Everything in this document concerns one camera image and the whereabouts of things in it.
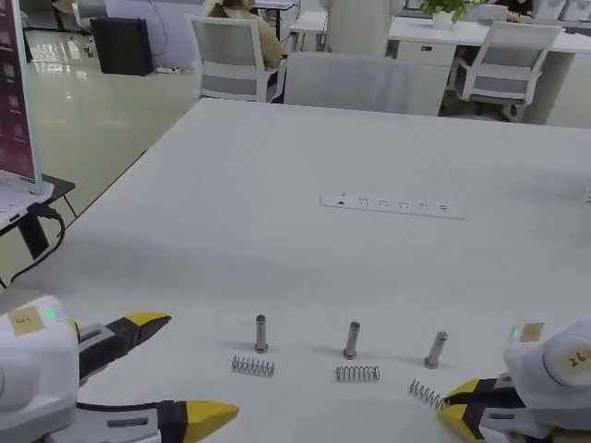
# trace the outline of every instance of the metal spring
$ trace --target metal spring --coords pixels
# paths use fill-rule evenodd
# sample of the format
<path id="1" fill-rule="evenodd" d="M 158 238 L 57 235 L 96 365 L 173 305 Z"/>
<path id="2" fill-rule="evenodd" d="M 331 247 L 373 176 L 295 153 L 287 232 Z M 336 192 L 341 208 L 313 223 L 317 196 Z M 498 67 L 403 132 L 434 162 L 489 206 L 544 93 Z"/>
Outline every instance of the metal spring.
<path id="1" fill-rule="evenodd" d="M 336 381 L 378 381 L 379 366 L 336 366 Z"/>
<path id="2" fill-rule="evenodd" d="M 251 376 L 273 377 L 275 362 L 265 362 L 264 360 L 235 355 L 232 357 L 232 371 Z"/>
<path id="3" fill-rule="evenodd" d="M 410 385 L 410 389 L 408 390 L 410 394 L 413 394 L 415 397 L 418 397 L 425 403 L 428 403 L 429 406 L 441 410 L 447 408 L 449 403 L 441 394 L 437 391 L 433 390 L 427 385 L 422 384 L 418 379 L 414 379 Z"/>

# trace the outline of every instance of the power strip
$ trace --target power strip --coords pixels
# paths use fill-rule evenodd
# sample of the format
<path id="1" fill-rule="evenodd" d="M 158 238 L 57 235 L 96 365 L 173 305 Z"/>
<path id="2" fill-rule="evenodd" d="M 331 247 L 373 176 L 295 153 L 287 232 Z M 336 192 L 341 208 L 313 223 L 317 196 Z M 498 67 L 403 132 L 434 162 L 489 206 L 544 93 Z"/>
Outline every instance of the power strip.
<path id="1" fill-rule="evenodd" d="M 443 219 L 465 219 L 465 216 L 458 208 L 447 203 L 416 202 L 402 198 L 372 198 L 341 193 L 320 197 L 320 204 L 330 208 L 343 208 L 346 210 L 373 210 L 376 212 L 420 215 Z"/>

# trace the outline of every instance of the label sticker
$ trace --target label sticker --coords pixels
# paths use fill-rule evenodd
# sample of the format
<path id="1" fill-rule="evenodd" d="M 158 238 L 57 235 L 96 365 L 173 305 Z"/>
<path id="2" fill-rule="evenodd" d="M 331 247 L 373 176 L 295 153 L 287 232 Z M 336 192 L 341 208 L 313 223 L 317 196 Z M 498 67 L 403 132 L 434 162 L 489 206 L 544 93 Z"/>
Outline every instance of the label sticker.
<path id="1" fill-rule="evenodd" d="M 562 369 L 571 377 L 584 372 L 591 372 L 591 348 L 581 346 L 565 354 L 559 360 Z"/>
<path id="2" fill-rule="evenodd" d="M 45 329 L 43 320 L 41 320 L 41 316 L 39 315 L 39 310 L 35 306 L 11 311 L 8 313 L 8 318 L 10 318 L 12 329 L 15 331 L 17 337 Z"/>
<path id="3" fill-rule="evenodd" d="M 521 333 L 520 341 L 539 341 L 544 329 L 544 323 L 527 323 Z"/>

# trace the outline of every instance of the white desk surface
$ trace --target white desk surface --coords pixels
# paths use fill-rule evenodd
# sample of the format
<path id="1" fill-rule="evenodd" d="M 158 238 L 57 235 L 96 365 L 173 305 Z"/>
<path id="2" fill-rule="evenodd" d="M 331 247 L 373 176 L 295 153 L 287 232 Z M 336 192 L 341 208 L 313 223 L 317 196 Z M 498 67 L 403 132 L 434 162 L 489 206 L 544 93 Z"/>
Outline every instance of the white desk surface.
<path id="1" fill-rule="evenodd" d="M 497 376 L 516 319 L 588 318 L 590 177 L 584 130 L 202 100 L 0 308 L 53 293 L 81 324 L 169 312 L 80 399 L 238 404 L 210 443 L 460 441 L 408 386 Z M 341 190 L 455 203 L 467 218 L 319 204 Z M 258 356 L 259 313 L 274 379 L 230 370 L 234 354 Z M 352 320 L 351 363 L 379 365 L 379 383 L 334 381 Z"/>
<path id="2" fill-rule="evenodd" d="M 287 9 L 291 9 L 292 7 L 297 6 L 297 2 L 292 1 L 270 1 L 270 0 L 258 0 L 255 2 L 254 7 L 258 7 L 260 9 L 279 9 L 285 11 Z"/>
<path id="3" fill-rule="evenodd" d="M 290 27 L 292 32 L 324 32 L 326 13 L 306 11 Z M 479 46 L 484 41 L 488 26 L 461 21 L 451 30 L 436 30 L 431 20 L 425 18 L 398 17 L 390 26 L 390 40 L 404 42 L 446 43 Z M 591 54 L 591 38 L 582 34 L 563 33 L 556 40 L 552 51 L 560 53 Z"/>
<path id="4" fill-rule="evenodd" d="M 435 30 L 431 20 L 398 17 L 390 26 L 390 40 L 479 46 L 485 40 L 489 28 L 472 21 L 460 21 L 450 30 Z M 552 51 L 591 54 L 591 38 L 582 34 L 563 33 L 554 42 Z"/>

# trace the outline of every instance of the potted plant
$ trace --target potted plant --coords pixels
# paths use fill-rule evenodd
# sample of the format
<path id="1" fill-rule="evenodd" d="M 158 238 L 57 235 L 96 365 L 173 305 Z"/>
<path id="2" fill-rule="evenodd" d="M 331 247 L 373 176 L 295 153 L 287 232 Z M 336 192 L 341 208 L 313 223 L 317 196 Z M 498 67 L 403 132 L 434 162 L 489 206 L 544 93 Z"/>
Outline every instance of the potted plant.
<path id="1" fill-rule="evenodd" d="M 433 17 L 433 28 L 450 30 L 466 15 L 468 5 L 479 3 L 480 0 L 421 0 L 419 9 Z"/>

